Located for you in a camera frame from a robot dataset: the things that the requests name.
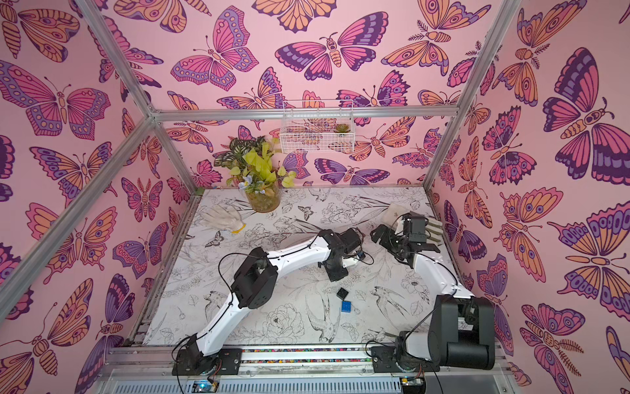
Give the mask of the black lego brick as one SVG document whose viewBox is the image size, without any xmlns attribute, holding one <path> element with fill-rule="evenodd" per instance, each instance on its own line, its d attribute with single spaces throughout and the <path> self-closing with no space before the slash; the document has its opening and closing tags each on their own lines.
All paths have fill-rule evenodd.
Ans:
<svg viewBox="0 0 630 394">
<path fill-rule="evenodd" d="M 339 291 L 336 293 L 337 297 L 341 300 L 345 300 L 348 294 L 349 292 L 344 288 L 340 288 Z"/>
</svg>

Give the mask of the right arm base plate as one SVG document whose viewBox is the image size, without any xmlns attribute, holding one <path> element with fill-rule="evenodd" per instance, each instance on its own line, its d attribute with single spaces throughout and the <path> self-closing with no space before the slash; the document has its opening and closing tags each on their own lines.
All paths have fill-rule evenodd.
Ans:
<svg viewBox="0 0 630 394">
<path fill-rule="evenodd" d="M 424 372 L 439 372 L 441 367 L 430 361 L 410 356 L 404 351 L 393 346 L 372 346 L 367 351 L 372 361 L 372 368 L 376 373 L 416 373 L 422 369 Z"/>
</svg>

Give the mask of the blue lego brick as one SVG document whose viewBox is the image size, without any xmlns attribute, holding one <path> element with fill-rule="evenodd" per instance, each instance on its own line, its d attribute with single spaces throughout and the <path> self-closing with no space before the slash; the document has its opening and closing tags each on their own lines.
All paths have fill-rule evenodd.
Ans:
<svg viewBox="0 0 630 394">
<path fill-rule="evenodd" d="M 351 302 L 344 300 L 341 305 L 341 312 L 349 314 L 351 311 L 352 311 Z"/>
</svg>

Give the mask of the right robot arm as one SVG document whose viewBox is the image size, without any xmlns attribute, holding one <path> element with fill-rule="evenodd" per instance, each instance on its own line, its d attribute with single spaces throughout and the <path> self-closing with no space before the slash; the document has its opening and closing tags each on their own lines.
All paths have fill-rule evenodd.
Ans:
<svg viewBox="0 0 630 394">
<path fill-rule="evenodd" d="M 402 371 L 442 366 L 490 370 L 495 365 L 495 315 L 489 300 L 476 297 L 441 261 L 441 251 L 428 231 L 428 218 L 406 213 L 371 233 L 396 261 L 409 266 L 435 296 L 431 311 L 414 328 L 395 339 L 389 357 Z"/>
</svg>

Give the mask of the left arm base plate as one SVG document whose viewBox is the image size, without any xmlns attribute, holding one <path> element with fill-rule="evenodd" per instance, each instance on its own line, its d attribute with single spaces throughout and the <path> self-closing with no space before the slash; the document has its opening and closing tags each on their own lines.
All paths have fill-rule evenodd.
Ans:
<svg viewBox="0 0 630 394">
<path fill-rule="evenodd" d="M 177 353 L 172 375 L 175 377 L 236 375 L 241 367 L 242 354 L 241 348 L 224 348 L 213 356 L 204 356 L 200 351 L 184 348 Z"/>
</svg>

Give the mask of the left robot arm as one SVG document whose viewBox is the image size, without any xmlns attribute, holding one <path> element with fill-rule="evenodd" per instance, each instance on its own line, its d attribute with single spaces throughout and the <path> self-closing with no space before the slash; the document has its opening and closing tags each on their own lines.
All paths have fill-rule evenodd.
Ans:
<svg viewBox="0 0 630 394">
<path fill-rule="evenodd" d="M 207 326 L 181 340 L 172 352 L 176 362 L 193 364 L 212 359 L 250 311 L 271 300 L 277 280 L 311 264 L 325 270 L 330 282 L 338 282 L 349 274 L 348 267 L 357 264 L 363 246 L 363 235 L 350 228 L 341 233 L 321 230 L 315 237 L 277 251 L 261 247 L 249 253 L 232 252 L 244 261 L 236 270 L 229 295 Z"/>
</svg>

